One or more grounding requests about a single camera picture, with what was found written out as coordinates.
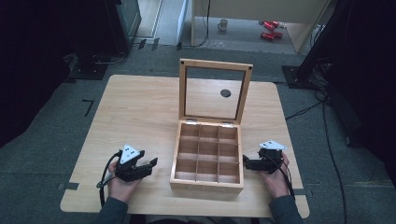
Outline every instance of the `dark sleeve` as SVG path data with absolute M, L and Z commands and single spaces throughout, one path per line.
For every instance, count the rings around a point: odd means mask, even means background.
M 123 223 L 127 211 L 128 204 L 114 198 L 107 198 L 105 206 L 100 210 L 99 215 L 93 223 Z
M 300 213 L 298 213 L 296 202 L 290 195 L 274 199 L 269 206 L 276 223 L 304 223 Z

